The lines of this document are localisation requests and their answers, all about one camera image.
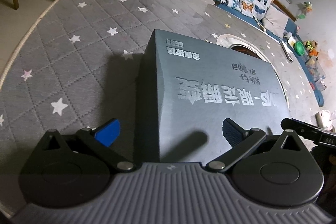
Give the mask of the grey-blue box lid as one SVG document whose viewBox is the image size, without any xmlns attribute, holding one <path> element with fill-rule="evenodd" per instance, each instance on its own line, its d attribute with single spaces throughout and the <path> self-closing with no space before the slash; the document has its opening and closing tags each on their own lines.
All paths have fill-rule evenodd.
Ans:
<svg viewBox="0 0 336 224">
<path fill-rule="evenodd" d="M 136 87 L 136 159 L 207 163 L 239 141 L 226 119 L 277 135 L 289 116 L 270 63 L 173 32 L 151 34 Z"/>
</svg>

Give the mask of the grey star-pattern table mat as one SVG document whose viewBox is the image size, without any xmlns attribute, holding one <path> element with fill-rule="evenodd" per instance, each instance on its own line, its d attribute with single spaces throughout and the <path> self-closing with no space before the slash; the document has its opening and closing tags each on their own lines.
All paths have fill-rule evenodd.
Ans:
<svg viewBox="0 0 336 224">
<path fill-rule="evenodd" d="M 56 0 L 19 43 L 1 77 L 1 209 L 24 206 L 18 174 L 49 129 L 65 134 L 121 121 L 113 149 L 133 158 L 135 81 L 151 33 L 216 43 L 230 34 L 272 61 L 292 117 L 314 122 L 319 106 L 297 60 L 276 40 L 204 0 Z"/>
</svg>

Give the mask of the remote control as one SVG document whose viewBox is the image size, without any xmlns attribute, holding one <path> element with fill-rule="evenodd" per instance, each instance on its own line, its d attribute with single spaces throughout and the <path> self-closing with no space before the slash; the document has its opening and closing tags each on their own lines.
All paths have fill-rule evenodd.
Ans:
<svg viewBox="0 0 336 224">
<path fill-rule="evenodd" d="M 284 51 L 287 60 L 288 60 L 290 63 L 292 63 L 292 62 L 293 62 L 293 59 L 292 59 L 292 57 L 291 57 L 291 55 L 290 55 L 290 52 L 288 51 L 288 48 L 287 48 L 286 44 L 285 44 L 283 41 L 280 41 L 280 47 L 281 47 L 282 50 Z"/>
</svg>

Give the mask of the green toy bowl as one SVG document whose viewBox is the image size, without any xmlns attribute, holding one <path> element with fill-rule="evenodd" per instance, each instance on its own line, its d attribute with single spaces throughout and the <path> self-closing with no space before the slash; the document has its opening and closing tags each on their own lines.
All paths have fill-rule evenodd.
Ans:
<svg viewBox="0 0 336 224">
<path fill-rule="evenodd" d="M 303 56 L 306 53 L 305 46 L 300 41 L 297 41 L 297 42 L 294 43 L 294 51 L 299 56 Z"/>
</svg>

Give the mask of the colourful stuffed toy pile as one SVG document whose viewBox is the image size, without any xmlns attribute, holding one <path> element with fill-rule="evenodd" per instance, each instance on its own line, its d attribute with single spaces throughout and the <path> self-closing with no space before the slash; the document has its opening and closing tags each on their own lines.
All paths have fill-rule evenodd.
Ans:
<svg viewBox="0 0 336 224">
<path fill-rule="evenodd" d="M 318 56 L 318 43 L 315 40 L 306 40 L 303 42 L 303 45 L 310 57 Z"/>
</svg>

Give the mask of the grey pillow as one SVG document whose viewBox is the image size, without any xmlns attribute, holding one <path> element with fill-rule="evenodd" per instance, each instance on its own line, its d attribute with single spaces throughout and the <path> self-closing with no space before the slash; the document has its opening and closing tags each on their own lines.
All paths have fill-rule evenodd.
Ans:
<svg viewBox="0 0 336 224">
<path fill-rule="evenodd" d="M 262 18 L 262 24 L 272 34 L 283 38 L 288 19 L 289 17 L 286 14 L 278 10 L 274 5 L 270 5 L 265 16 Z"/>
</svg>

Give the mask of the blue sofa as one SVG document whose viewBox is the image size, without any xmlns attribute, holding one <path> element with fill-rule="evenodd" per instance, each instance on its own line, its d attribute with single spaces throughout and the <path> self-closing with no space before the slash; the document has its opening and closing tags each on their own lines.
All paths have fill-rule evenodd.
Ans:
<svg viewBox="0 0 336 224">
<path fill-rule="evenodd" d="M 215 6 L 229 12 L 241 20 L 259 28 L 284 47 L 287 58 L 295 56 L 310 83 L 318 106 L 324 105 L 322 92 L 318 89 L 309 61 L 317 56 L 309 50 L 311 42 L 303 42 L 298 36 L 298 26 L 278 5 L 275 0 L 209 0 Z"/>
</svg>

